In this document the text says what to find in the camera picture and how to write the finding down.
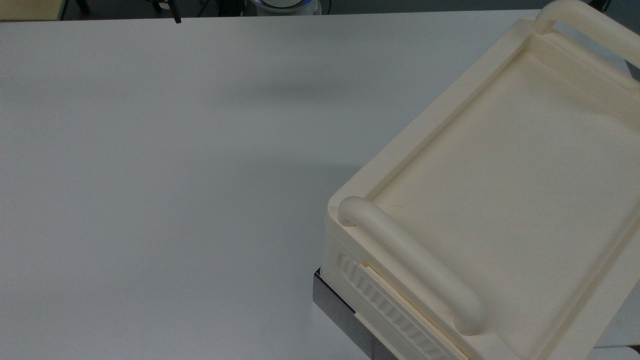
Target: curved handle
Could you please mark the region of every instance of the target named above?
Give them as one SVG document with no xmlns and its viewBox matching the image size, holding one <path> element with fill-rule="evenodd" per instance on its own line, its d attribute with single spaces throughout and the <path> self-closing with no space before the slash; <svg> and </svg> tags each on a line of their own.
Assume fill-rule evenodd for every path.
<svg viewBox="0 0 640 360">
<path fill-rule="evenodd" d="M 566 22 L 640 67 L 640 37 L 582 1 L 554 1 L 540 11 L 531 26 L 535 33 L 544 35 L 551 31 L 556 20 Z"/>
<path fill-rule="evenodd" d="M 362 228 L 424 282 L 456 314 L 454 325 L 460 334 L 484 329 L 486 309 L 480 297 L 382 209 L 361 197 L 348 197 L 338 207 L 338 222 Z"/>
</svg>

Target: cream plastic tray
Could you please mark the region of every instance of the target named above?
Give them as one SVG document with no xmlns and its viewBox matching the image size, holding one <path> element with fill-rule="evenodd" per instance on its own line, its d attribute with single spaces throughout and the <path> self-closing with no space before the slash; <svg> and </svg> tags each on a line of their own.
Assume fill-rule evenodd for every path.
<svg viewBox="0 0 640 360">
<path fill-rule="evenodd" d="M 519 20 L 330 200 L 323 279 L 399 359 L 585 359 L 640 279 L 640 37 Z"/>
</svg>

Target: white table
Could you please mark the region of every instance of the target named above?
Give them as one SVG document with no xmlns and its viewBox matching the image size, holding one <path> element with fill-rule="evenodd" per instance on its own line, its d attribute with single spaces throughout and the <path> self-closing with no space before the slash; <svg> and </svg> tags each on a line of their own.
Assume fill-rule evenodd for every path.
<svg viewBox="0 0 640 360">
<path fill-rule="evenodd" d="M 0 24 L 0 359 L 365 359 L 328 198 L 535 14 Z"/>
</svg>

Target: white round object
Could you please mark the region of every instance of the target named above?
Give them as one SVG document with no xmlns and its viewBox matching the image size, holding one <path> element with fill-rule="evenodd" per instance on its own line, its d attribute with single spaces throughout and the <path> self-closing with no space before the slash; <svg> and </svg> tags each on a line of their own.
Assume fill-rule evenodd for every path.
<svg viewBox="0 0 640 360">
<path fill-rule="evenodd" d="M 289 8 L 300 3 L 301 0 L 262 0 L 262 2 L 275 8 Z"/>
<path fill-rule="evenodd" d="M 316 4 L 318 4 L 318 0 L 302 0 L 288 8 L 279 8 L 267 4 L 264 0 L 251 0 L 251 2 L 256 6 L 258 16 L 315 15 Z"/>
</svg>

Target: chair leg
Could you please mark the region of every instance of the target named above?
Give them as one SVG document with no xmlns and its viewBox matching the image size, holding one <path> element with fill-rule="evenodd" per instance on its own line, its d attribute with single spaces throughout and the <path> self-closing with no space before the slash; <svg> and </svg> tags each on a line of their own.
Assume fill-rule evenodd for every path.
<svg viewBox="0 0 640 360">
<path fill-rule="evenodd" d="M 83 14 L 88 14 L 90 13 L 89 11 L 89 5 L 87 5 L 86 0 L 76 0 L 76 3 L 78 4 L 78 7 L 80 7 L 80 11 Z"/>
</svg>

